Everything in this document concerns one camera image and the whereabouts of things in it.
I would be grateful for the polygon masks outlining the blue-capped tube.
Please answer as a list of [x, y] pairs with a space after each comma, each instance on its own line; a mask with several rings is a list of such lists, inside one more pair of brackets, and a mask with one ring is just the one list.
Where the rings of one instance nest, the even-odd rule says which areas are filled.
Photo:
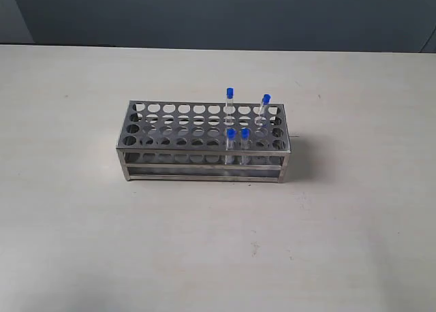
[[[235, 145], [236, 130], [233, 128], [226, 129], [226, 151], [233, 151]], [[230, 165], [234, 163], [234, 156], [227, 153], [225, 155], [225, 164]]]
[[234, 117], [232, 116], [234, 113], [234, 89], [232, 87], [228, 87], [226, 89], [226, 98], [225, 98], [225, 108], [223, 109], [225, 112], [225, 124], [232, 125]]
[[[240, 132], [240, 149], [242, 151], [247, 151], [250, 147], [250, 130], [248, 128], [242, 128]], [[240, 163], [243, 165], [247, 165], [249, 163], [250, 156], [242, 155]]]
[[269, 94], [264, 94], [261, 103], [258, 108], [257, 116], [255, 118], [255, 124], [263, 126], [265, 124], [265, 113], [268, 110], [268, 105], [270, 103], [271, 96]]

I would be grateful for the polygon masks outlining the stainless steel test tube rack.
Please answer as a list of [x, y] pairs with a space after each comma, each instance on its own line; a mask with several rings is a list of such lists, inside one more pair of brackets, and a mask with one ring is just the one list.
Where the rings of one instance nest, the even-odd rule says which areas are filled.
[[[225, 103], [131, 100], [116, 145], [123, 176], [133, 180], [282, 183], [292, 146], [285, 108], [269, 103], [265, 124], [255, 124], [260, 104], [233, 103], [233, 124], [225, 124]], [[236, 130], [226, 151], [226, 129]], [[250, 147], [240, 149], [242, 128]], [[225, 164], [225, 155], [234, 163]], [[249, 163], [240, 163], [241, 156]]]

